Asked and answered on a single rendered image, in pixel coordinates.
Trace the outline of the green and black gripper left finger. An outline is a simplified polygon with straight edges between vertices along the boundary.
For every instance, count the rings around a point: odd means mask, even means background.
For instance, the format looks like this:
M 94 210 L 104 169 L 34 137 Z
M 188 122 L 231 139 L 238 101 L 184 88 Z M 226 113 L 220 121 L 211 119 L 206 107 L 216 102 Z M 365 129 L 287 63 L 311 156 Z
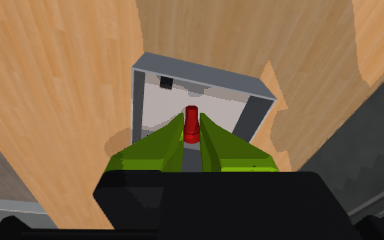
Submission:
M 183 149 L 184 113 L 179 113 L 166 126 L 114 154 L 103 173 L 110 170 L 182 172 Z

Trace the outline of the grey open metal box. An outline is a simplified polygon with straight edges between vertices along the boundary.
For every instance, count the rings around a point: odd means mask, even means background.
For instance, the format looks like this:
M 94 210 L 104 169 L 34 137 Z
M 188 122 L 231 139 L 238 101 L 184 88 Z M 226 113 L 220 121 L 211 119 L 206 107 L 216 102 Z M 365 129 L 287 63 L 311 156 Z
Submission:
M 131 69 L 130 145 L 198 107 L 216 125 L 251 143 L 277 98 L 243 74 L 145 52 Z M 202 172 L 200 141 L 184 142 L 182 172 Z

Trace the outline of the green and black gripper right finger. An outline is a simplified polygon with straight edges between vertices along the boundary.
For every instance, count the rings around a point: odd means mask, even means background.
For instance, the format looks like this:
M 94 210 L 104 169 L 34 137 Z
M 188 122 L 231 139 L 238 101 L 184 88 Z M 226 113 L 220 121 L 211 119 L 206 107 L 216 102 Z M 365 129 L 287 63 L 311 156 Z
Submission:
M 200 113 L 199 127 L 202 172 L 279 172 L 271 155 L 216 125 L 204 113 Z

